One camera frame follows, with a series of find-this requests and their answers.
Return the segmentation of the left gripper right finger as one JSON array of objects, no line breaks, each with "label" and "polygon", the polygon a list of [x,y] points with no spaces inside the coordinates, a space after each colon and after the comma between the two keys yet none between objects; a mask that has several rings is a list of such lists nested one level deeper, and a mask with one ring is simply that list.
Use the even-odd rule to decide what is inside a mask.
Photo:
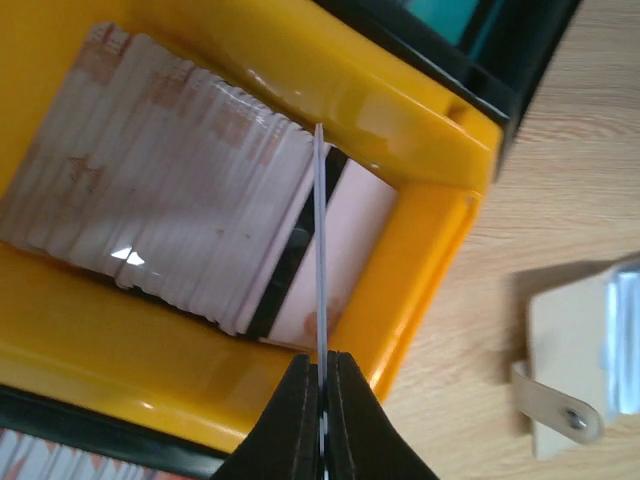
[{"label": "left gripper right finger", "polygon": [[396,431],[354,357],[330,351],[327,367],[329,477],[437,480]]}]

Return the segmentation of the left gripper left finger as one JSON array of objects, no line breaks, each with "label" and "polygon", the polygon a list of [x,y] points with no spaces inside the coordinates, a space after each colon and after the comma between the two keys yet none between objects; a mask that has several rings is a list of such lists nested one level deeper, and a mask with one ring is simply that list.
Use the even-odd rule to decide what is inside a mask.
[{"label": "left gripper left finger", "polygon": [[212,476],[230,479],[318,479],[317,366],[294,356],[245,440]]}]

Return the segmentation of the beige card holder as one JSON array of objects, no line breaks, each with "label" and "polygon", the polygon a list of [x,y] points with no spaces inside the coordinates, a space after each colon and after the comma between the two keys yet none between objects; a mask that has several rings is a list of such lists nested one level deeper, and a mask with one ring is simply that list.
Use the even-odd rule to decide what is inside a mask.
[{"label": "beige card holder", "polygon": [[638,415],[638,255],[530,270],[516,285],[527,347],[510,377],[534,457],[593,444],[618,417]]}]

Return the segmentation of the white credit card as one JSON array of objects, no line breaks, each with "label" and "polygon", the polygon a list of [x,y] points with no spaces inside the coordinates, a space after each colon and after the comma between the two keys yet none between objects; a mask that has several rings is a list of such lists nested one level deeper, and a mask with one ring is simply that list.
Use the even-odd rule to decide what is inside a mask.
[{"label": "white credit card", "polygon": [[326,386],[328,377],[328,281],[326,272],[326,156],[324,132],[316,124],[313,138],[314,224],[316,255],[316,343],[319,391],[319,464],[320,478],[329,479],[328,472],[328,407]]}]

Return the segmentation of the yellow card bin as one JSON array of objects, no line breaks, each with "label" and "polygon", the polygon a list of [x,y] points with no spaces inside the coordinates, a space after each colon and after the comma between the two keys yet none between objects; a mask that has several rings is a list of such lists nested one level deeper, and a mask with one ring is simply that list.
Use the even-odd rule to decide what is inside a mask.
[{"label": "yellow card bin", "polygon": [[[327,138],[398,191],[330,344],[384,397],[491,182],[500,128],[311,1],[5,1],[1,180],[89,29],[155,36]],[[1,382],[222,451],[289,351],[235,340],[60,262],[1,250]]]}]

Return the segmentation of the black bin with red cards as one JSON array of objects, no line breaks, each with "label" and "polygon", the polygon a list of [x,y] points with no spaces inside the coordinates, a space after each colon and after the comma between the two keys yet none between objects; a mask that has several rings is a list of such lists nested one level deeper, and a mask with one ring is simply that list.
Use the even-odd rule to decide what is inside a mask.
[{"label": "black bin with red cards", "polygon": [[1,426],[82,451],[194,479],[229,454],[131,422],[3,385]]}]

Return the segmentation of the red patterned card stack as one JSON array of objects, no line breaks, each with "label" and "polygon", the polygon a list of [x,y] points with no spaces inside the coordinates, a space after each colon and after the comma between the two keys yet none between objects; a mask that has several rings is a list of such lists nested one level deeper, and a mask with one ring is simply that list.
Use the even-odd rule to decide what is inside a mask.
[{"label": "red patterned card stack", "polygon": [[1,478],[132,480],[180,479],[180,476],[2,429]]}]

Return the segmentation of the white card stack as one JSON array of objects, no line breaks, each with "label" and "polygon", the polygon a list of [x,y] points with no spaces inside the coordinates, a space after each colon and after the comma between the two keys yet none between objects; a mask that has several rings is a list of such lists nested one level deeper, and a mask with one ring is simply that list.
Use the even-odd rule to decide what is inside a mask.
[{"label": "white card stack", "polygon": [[2,197],[1,238],[227,334],[310,350],[316,154],[335,325],[395,190],[218,75],[100,23]]}]

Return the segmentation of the black bin with teal cards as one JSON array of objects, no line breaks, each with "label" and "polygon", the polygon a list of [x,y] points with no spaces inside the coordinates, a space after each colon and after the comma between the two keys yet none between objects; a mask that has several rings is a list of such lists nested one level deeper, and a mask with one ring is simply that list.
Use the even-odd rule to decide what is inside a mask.
[{"label": "black bin with teal cards", "polygon": [[578,1],[322,1],[320,7],[470,103],[504,165]]}]

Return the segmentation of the teal card stack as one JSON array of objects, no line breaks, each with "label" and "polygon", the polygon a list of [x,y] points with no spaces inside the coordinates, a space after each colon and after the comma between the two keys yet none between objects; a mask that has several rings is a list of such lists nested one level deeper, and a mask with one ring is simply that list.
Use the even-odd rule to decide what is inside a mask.
[{"label": "teal card stack", "polygon": [[407,0],[399,4],[476,59],[497,21],[502,0]]}]

